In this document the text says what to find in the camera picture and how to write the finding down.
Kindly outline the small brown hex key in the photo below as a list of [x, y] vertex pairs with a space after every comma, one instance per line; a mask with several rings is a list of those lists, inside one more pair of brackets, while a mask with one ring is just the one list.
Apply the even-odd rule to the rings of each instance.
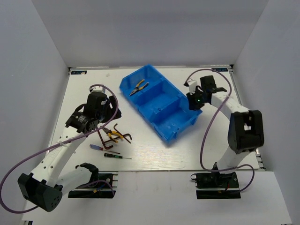
[[113, 129], [114, 131], [116, 131], [118, 134], [120, 134], [121, 136], [123, 136], [123, 138], [129, 143], [131, 144], [131, 141], [132, 141], [132, 136], [130, 133], [126, 133], [126, 134], [123, 134], [121, 133], [118, 129], [117, 129], [117, 123], [113, 126]]

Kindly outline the yellow black combination pliers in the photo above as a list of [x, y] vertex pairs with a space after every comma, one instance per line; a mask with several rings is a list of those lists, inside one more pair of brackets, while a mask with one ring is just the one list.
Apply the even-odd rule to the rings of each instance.
[[111, 141], [113, 141], [114, 143], [118, 143], [118, 141], [117, 140], [115, 140], [114, 138], [113, 138], [113, 136], [117, 136], [117, 137], [119, 137], [119, 138], [123, 138], [123, 136], [120, 134], [120, 133], [118, 133], [118, 132], [116, 132], [116, 131], [112, 131], [112, 130], [110, 130], [110, 129], [108, 129], [108, 128], [103, 128], [103, 131], [109, 136], [109, 138], [110, 138], [110, 140]]

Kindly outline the blue plastic three-compartment bin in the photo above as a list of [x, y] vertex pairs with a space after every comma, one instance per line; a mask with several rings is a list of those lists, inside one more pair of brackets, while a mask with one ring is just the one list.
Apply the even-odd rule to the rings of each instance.
[[[149, 85], [130, 96], [142, 79], [145, 82], [141, 86], [146, 82]], [[194, 125], [202, 113], [202, 110], [189, 110], [186, 95], [150, 64], [125, 76], [119, 89], [166, 144], [172, 143], [180, 133]]]

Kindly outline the large brown hex key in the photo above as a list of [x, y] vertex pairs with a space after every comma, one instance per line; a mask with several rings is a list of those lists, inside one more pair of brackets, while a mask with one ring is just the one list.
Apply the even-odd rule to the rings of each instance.
[[102, 137], [100, 131], [98, 131], [97, 133], [98, 133], [98, 136], [99, 136], [99, 138], [100, 138], [100, 140], [101, 140], [101, 143], [102, 143], [102, 145], [103, 145], [103, 148], [104, 148], [105, 150], [109, 150], [109, 149], [113, 148], [113, 145], [112, 145], [112, 144], [111, 144], [111, 145], [107, 145], [108, 143], [110, 143], [110, 142], [112, 141], [111, 139], [105, 141], [105, 140], [103, 139], [103, 137]]

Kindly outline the blue red handled screwdriver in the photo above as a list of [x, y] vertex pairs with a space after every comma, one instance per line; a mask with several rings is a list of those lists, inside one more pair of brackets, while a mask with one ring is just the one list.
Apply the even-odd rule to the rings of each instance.
[[94, 145], [94, 144], [90, 144], [90, 148], [93, 149], [93, 150], [100, 150], [100, 151], [108, 151], [108, 152], [110, 152], [110, 150], [106, 150], [105, 148], [97, 146], [97, 145]]

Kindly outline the yellow needle-nose pliers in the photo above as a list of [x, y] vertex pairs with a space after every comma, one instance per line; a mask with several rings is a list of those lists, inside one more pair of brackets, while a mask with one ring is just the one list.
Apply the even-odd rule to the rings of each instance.
[[138, 84], [135, 86], [135, 88], [131, 91], [130, 96], [134, 95], [136, 92], [143, 90], [144, 88], [146, 88], [149, 85], [149, 82], [146, 82], [145, 85], [141, 86], [141, 84], [143, 82], [145, 82], [144, 79], [142, 79], [138, 82]]

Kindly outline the black green handled screwdriver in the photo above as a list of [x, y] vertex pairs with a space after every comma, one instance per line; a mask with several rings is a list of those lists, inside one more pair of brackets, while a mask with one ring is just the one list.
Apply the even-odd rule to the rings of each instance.
[[104, 153], [104, 157], [105, 158], [117, 158], [117, 159], [132, 159], [132, 158], [128, 158], [128, 157], [123, 157], [120, 155], [114, 155], [114, 154], [110, 154], [110, 153]]

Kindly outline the medium brown hex key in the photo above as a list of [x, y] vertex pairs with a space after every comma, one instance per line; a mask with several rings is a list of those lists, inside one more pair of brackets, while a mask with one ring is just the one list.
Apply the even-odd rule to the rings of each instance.
[[104, 143], [109, 143], [109, 142], [118, 143], [119, 139], [124, 139], [124, 140], [128, 141], [129, 143], [131, 143], [131, 141], [133, 140], [131, 134], [128, 133], [128, 134], [124, 134], [123, 136], [109, 135], [109, 139], [104, 141]]

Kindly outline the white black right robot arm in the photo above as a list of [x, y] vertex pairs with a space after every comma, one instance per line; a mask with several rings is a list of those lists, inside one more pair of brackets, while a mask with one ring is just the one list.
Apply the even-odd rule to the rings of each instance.
[[216, 86], [211, 75], [202, 77], [200, 86], [193, 79], [184, 85], [189, 87], [187, 98], [190, 110], [196, 111], [210, 104], [229, 120], [228, 149], [211, 169], [214, 172], [212, 183], [222, 187], [229, 181], [228, 174], [233, 173], [250, 152], [264, 145], [262, 113], [249, 110], [235, 101], [225, 88]]

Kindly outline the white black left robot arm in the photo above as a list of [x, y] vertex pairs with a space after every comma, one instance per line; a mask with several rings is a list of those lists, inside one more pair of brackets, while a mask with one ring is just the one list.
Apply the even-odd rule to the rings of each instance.
[[36, 207], [53, 211], [62, 197], [77, 187], [94, 187], [99, 182], [99, 169], [90, 163], [77, 165], [61, 175], [62, 169], [76, 149], [99, 124], [119, 119], [121, 112], [114, 94], [107, 96], [102, 90], [91, 89], [85, 104], [77, 107], [65, 124], [57, 145], [29, 173], [17, 180], [23, 197]]

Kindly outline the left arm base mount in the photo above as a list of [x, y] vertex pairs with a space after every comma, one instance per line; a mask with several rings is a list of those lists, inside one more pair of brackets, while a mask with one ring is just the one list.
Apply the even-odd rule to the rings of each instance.
[[88, 186], [70, 191], [70, 199], [113, 199], [117, 191], [118, 173], [100, 172]]

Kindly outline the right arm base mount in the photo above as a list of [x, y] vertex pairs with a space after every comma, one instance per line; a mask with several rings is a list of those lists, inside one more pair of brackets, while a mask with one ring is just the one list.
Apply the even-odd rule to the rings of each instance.
[[198, 200], [240, 199], [240, 186], [235, 172], [194, 173], [190, 176], [195, 182]]

